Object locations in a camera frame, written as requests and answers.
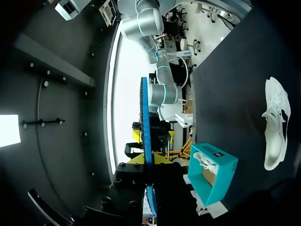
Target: floor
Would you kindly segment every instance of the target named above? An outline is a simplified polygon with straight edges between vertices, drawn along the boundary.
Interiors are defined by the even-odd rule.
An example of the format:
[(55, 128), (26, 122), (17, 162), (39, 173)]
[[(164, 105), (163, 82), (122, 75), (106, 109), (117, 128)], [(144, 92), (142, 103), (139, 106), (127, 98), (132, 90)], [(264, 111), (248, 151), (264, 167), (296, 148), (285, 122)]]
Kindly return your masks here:
[[(186, 32), (188, 43), (193, 43), (194, 39), (197, 39), (201, 42), (201, 52), (198, 53), (197, 56), (192, 55), (189, 64), (196, 64), (197, 66), (199, 66), (230, 33), (230, 30), (224, 25), (222, 20), (218, 18), (215, 20), (215, 23), (212, 23), (211, 20), (207, 18), (206, 12), (201, 12), (199, 14), (194, 13), (195, 8), (197, 7), (195, 3), (183, 3), (182, 7), (185, 8), (183, 12), (187, 12), (184, 20), (187, 21), (186, 27), (189, 28), (189, 30)], [(191, 89), (187, 89), (187, 99), (192, 99)], [(177, 159), (177, 161), (180, 164), (184, 165), (184, 163), (179, 159)], [(187, 184), (190, 184), (187, 175), (184, 175), (184, 180)], [(197, 211), (207, 208), (207, 211), (212, 215), (213, 218), (216, 218), (228, 211), (221, 202), (217, 202), (210, 206), (204, 207), (196, 192), (192, 191), (191, 193), (197, 199)]]

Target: chair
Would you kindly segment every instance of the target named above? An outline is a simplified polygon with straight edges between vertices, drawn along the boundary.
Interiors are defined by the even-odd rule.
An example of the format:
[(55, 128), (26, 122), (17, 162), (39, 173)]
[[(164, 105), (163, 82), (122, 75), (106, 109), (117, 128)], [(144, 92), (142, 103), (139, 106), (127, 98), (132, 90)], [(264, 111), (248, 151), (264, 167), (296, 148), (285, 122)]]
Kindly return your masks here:
[(182, 25), (179, 26), (176, 23), (163, 21), (164, 31), (163, 33), (167, 34), (169, 37), (174, 37), (174, 39), (185, 38), (184, 30), (188, 28), (182, 28)]
[(193, 41), (193, 45), (188, 44), (187, 39), (182, 39), (180, 42), (180, 47), (182, 51), (187, 50), (188, 47), (192, 47), (194, 55), (196, 56), (198, 52), (201, 52), (200, 44), (201, 42), (196, 39)]

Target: cable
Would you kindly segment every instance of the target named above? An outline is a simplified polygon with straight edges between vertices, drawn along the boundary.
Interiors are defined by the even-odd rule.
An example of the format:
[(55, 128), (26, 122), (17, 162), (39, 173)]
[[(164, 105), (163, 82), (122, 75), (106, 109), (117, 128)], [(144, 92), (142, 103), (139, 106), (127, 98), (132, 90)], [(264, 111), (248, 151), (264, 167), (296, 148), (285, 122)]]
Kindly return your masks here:
[(161, 116), (161, 120), (162, 120), (162, 121), (165, 120), (164, 117), (163, 117), (163, 115), (162, 115), (162, 112), (161, 112), (161, 106), (158, 107), (158, 113), (159, 113), (159, 115)]
[(186, 83), (187, 83), (187, 81), (188, 81), (189, 73), (188, 73), (188, 67), (187, 67), (187, 64), (186, 64), (185, 60), (183, 59), (183, 57), (181, 57), (177, 52), (175, 52), (175, 54), (176, 54), (179, 58), (181, 58), (181, 60), (183, 61), (184, 65), (185, 65), (185, 67), (186, 67), (186, 80), (185, 80), (185, 82), (183, 83), (183, 85), (179, 88), (179, 91), (180, 91), (180, 90), (181, 90), (182, 88), (184, 88), (184, 86), (186, 85)]
[[(39, 88), (39, 92), (38, 92), (38, 97), (37, 97), (37, 118), (38, 120), (39, 119), (39, 103), (40, 103), (40, 93), (41, 93), (41, 86), (42, 86), (42, 81), (41, 81), (41, 84), (40, 84), (40, 88)], [(71, 209), (63, 202), (61, 196), (58, 194), (58, 192), (56, 191), (55, 189), (55, 186), (54, 184), (52, 183), (51, 179), (50, 179), (50, 175), (47, 171), (47, 167), (45, 165), (45, 161), (44, 161), (44, 158), (43, 158), (43, 155), (42, 155), (42, 151), (41, 151), (41, 145), (40, 145), (40, 137), (39, 137), (39, 133), (38, 133), (38, 124), (35, 126), (35, 132), (36, 132), (36, 136), (37, 136), (37, 143), (38, 143), (38, 151), (39, 151), (39, 155), (40, 155), (40, 158), (41, 158), (41, 162), (42, 162), (42, 165), (43, 165), (43, 168), (45, 170), (45, 174), (46, 174), (46, 177), (50, 183), (50, 186), (53, 190), (53, 192), (55, 193), (55, 195), (57, 196), (59, 202), (62, 204), (64, 210), (68, 213), (68, 214), (71, 214), (72, 211)]]
[(38, 99), (37, 99), (37, 119), (38, 119), (38, 121), (40, 120), (39, 108), (40, 108), (40, 94), (41, 94), (42, 83), (43, 83), (43, 81), (41, 81), (40, 88), (38, 91)]
[(156, 48), (156, 52), (158, 52), (158, 46), (157, 46), (157, 44), (156, 44), (156, 41), (155, 41), (155, 38), (154, 38), (154, 36), (153, 36), (153, 35), (151, 35), (150, 37), (151, 37), (151, 39), (152, 39), (152, 40), (153, 40), (153, 42), (154, 42), (154, 45), (155, 45), (155, 48)]

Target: wall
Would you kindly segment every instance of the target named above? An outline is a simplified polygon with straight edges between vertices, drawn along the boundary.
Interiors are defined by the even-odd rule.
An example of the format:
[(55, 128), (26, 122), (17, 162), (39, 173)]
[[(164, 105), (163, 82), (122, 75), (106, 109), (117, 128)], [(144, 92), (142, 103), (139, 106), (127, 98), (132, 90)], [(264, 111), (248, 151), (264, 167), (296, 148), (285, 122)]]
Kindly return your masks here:
[[(28, 197), (28, 190), (36, 189), (52, 208), (67, 217), (70, 213), (82, 214), (88, 200), (102, 192), (98, 188), (111, 182), (102, 113), (106, 66), (115, 27), (103, 29), (99, 16), (99, 12), (90, 9), (66, 22), (54, 6), (46, 5), (23, 31), (60, 58), (89, 72), (96, 81), (96, 88), (88, 90), (88, 97), (82, 95), (87, 90), (84, 87), (55, 82), (41, 91), (40, 117), (66, 120), (62, 126), (37, 127), (45, 167), (35, 126), (20, 128), (21, 143), (0, 148), (5, 182), (39, 225), (47, 220)], [(88, 57), (90, 49), (95, 53), (93, 58)], [(29, 56), (12, 49), (6, 57), (7, 65), (1, 68), (0, 114), (18, 114), (20, 121), (34, 121), (41, 75), (25, 72), (20, 58), (32, 62)], [(81, 137), (84, 129), (88, 130), (87, 138)], [(95, 173), (94, 177), (89, 175), (90, 171)]]
[(55, 10), (55, 4), (47, 4), (29, 21), (23, 32), (60, 58), (84, 69), (95, 30), (104, 21), (93, 1), (73, 20), (65, 21)]
[[(120, 37), (117, 49), (113, 84), (113, 141), (115, 162), (127, 162), (129, 158), (124, 154), (126, 143), (135, 142), (132, 138), (132, 123), (139, 121), (140, 114), (140, 81), (154, 73), (156, 64), (150, 65), (137, 43)], [(174, 120), (174, 113), (181, 111), (180, 104), (164, 105), (162, 114), (170, 121)], [(182, 128), (175, 124), (174, 149), (182, 147)]]
[[(18, 114), (19, 120), (36, 119), (36, 100), (39, 79), (15, 68), (3, 68), (0, 79), (0, 114)], [(79, 94), (65, 86), (50, 82), (40, 94), (40, 118), (53, 120), (57, 117), (66, 122), (37, 127), (40, 151), (47, 173), (55, 190), (63, 200), (60, 202), (39, 154), (35, 126), (27, 130), (20, 127), (21, 143), (0, 149), (1, 167), (9, 183), (26, 209), (35, 212), (45, 222), (27, 195), (36, 189), (43, 199), (58, 212), (67, 216), (66, 205), (71, 213), (80, 213), (82, 205), (93, 192), (93, 182), (88, 175), (81, 150), (79, 127)]]

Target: metal bolt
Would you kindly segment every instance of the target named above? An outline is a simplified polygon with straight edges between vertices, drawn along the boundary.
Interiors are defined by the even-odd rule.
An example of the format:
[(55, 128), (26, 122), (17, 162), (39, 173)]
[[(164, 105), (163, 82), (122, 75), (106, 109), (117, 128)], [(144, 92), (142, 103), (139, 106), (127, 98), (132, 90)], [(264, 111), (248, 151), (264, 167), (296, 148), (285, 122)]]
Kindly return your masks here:
[(106, 208), (111, 203), (111, 198), (106, 196), (102, 198), (102, 208)]
[(139, 180), (133, 180), (133, 185), (138, 185), (140, 183)]
[(130, 206), (130, 208), (137, 208), (138, 207), (138, 202), (130, 201), (129, 206)]
[(116, 178), (115, 180), (114, 180), (114, 183), (115, 184), (119, 184), (119, 183), (121, 183), (122, 182), (122, 179), (121, 178)]

